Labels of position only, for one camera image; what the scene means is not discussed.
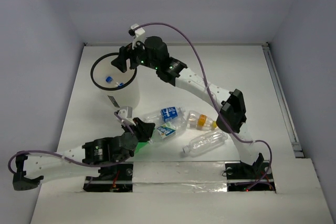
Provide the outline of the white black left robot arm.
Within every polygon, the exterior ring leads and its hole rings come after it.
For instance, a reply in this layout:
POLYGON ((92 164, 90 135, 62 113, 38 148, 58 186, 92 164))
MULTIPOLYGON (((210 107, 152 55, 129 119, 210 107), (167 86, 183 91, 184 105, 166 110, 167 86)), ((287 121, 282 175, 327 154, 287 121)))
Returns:
POLYGON ((53 180, 85 176, 110 180, 120 172, 120 165, 135 155, 139 143, 149 141, 154 123, 133 118, 122 126, 123 133, 86 142, 63 152, 20 151, 8 162, 15 164, 12 185, 15 191, 37 188, 53 180))

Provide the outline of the small Pepsi-label bottle blue cap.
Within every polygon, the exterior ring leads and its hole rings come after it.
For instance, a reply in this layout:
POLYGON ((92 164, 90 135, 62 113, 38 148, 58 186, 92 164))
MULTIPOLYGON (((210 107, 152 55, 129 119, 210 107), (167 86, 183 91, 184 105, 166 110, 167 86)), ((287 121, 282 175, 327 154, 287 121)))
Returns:
POLYGON ((117 81, 112 76, 107 76, 105 82, 108 88, 118 88, 124 86, 123 82, 117 81))

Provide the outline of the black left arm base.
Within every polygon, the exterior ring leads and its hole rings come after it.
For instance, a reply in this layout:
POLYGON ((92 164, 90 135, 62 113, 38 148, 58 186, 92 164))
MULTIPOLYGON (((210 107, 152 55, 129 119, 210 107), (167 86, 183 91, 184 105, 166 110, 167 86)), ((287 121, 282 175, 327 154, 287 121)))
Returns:
POLYGON ((123 163, 99 170, 98 177, 87 176, 83 190, 89 193, 133 192, 133 163, 123 163))

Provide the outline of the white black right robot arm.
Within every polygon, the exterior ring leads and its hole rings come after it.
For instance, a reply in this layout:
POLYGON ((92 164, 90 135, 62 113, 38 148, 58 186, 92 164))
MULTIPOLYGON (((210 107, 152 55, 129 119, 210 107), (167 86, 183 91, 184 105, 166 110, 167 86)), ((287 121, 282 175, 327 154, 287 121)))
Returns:
POLYGON ((162 81, 186 90, 211 105, 218 113, 217 126, 229 134, 238 151, 239 168, 246 177, 257 177, 264 157, 255 149, 255 141, 248 132, 245 101, 240 90, 228 91, 209 83, 185 63, 171 57, 166 43, 157 36, 121 47, 111 64, 123 73, 138 66, 154 69, 162 81))

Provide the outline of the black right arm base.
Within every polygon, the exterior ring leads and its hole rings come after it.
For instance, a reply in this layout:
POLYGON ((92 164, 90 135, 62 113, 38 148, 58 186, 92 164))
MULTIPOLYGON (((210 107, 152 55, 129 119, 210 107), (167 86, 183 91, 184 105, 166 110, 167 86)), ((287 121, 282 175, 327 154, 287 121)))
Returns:
POLYGON ((268 162, 263 162, 261 168, 254 172, 240 162, 225 163, 222 176, 227 181, 227 191, 276 191, 271 168, 268 162))

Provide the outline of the blue-label bottle white cap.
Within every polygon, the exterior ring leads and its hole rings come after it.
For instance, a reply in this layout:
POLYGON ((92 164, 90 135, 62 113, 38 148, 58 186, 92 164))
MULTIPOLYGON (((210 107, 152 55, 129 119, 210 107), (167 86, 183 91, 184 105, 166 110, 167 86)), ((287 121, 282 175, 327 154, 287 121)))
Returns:
POLYGON ((143 121, 146 123, 154 123, 156 126, 159 126, 176 118, 181 118, 184 114, 184 107, 171 106, 145 114, 143 116, 143 121))

